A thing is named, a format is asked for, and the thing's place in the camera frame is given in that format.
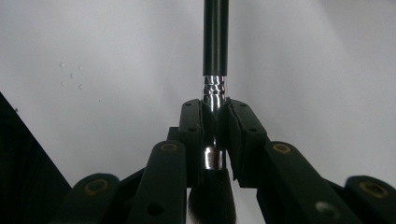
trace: screw hole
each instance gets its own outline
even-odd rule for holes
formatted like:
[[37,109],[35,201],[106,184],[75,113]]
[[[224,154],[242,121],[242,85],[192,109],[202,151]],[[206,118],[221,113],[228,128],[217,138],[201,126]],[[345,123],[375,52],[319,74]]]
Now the screw hole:
[[151,203],[148,205],[148,214],[152,217],[157,217],[163,213],[163,206],[158,203]]

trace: gold rivet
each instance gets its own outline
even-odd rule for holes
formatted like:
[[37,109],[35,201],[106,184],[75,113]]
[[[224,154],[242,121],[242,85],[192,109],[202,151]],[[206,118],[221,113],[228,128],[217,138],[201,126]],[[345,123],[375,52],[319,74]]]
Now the gold rivet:
[[108,188],[108,182],[105,179],[94,179],[85,186],[85,193],[94,196]]
[[177,150],[177,145],[175,145],[175,144],[170,144],[170,143],[163,144],[163,145],[161,146],[161,150],[162,150],[162,151],[165,151],[165,152],[174,152],[174,151]]
[[283,153],[283,154],[287,154],[287,153],[291,152],[291,149],[288,146],[280,144],[280,143],[274,144],[273,150]]
[[361,187],[364,192],[369,193],[376,198],[382,199],[388,197],[389,195],[386,189],[371,181],[362,181],[359,183],[359,187]]

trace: white wall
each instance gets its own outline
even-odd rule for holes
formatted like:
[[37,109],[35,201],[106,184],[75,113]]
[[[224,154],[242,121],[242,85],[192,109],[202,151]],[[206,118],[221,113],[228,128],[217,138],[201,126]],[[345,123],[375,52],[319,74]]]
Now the white wall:
[[[229,95],[323,177],[396,187],[396,2],[230,2]],[[0,1],[0,91],[71,185],[144,167],[201,96],[203,8]],[[262,223],[255,191],[234,186],[239,222]]]

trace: black rod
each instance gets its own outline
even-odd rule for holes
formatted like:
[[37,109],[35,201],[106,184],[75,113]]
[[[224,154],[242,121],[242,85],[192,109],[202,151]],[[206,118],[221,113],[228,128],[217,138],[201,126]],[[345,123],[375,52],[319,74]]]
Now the black rod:
[[205,0],[204,77],[227,76],[228,0]]

